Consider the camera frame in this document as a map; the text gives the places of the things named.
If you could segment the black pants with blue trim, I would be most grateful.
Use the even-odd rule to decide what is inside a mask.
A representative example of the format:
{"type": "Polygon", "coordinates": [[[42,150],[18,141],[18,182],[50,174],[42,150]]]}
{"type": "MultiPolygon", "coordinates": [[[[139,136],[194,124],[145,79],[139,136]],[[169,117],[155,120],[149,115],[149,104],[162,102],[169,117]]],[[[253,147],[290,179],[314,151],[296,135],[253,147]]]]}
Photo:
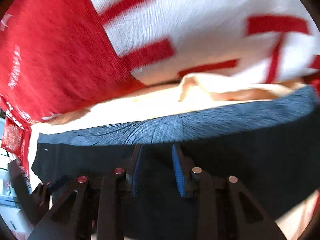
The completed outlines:
{"type": "Polygon", "coordinates": [[[178,192],[175,142],[212,176],[237,177],[273,219],[319,188],[319,98],[311,86],[273,101],[41,134],[32,170],[44,182],[98,176],[141,144],[137,194],[121,207],[124,235],[194,239],[195,200],[178,192]]]}

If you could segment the red patterned cushion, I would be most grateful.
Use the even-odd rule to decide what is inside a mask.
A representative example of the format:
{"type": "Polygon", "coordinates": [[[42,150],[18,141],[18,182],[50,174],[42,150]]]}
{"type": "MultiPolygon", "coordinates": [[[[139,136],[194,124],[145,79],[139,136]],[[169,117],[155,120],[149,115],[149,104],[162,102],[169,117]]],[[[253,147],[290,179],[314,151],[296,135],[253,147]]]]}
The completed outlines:
{"type": "Polygon", "coordinates": [[[6,118],[1,148],[19,157],[21,155],[23,136],[24,130],[10,118],[6,118]]]}

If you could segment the red sofa cover with characters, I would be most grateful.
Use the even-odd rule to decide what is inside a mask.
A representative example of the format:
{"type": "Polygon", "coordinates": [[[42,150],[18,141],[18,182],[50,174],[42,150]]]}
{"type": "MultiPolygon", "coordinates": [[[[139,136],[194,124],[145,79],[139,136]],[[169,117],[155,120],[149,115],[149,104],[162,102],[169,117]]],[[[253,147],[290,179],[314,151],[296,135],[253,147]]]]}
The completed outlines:
{"type": "Polygon", "coordinates": [[[1,16],[1,108],[28,168],[30,127],[212,72],[247,83],[319,73],[300,0],[14,0],[1,16]]]}

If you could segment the cream cloth on sofa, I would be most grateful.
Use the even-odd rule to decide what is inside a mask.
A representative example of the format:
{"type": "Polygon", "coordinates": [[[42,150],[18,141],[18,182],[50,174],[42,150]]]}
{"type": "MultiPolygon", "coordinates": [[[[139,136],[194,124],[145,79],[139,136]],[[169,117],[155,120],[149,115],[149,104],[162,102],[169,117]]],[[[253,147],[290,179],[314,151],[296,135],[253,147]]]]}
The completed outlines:
{"type": "MultiPolygon", "coordinates": [[[[29,163],[32,188],[41,181],[33,172],[38,139],[41,134],[61,134],[127,122],[147,121],[166,116],[257,101],[273,101],[308,86],[301,78],[273,84],[248,85],[234,78],[215,74],[189,74],[180,83],[155,86],[131,95],[103,102],[91,108],[64,114],[47,124],[32,127],[29,163]]],[[[317,210],[316,189],[308,198],[287,211],[276,221],[286,239],[298,239],[317,210]]]]}

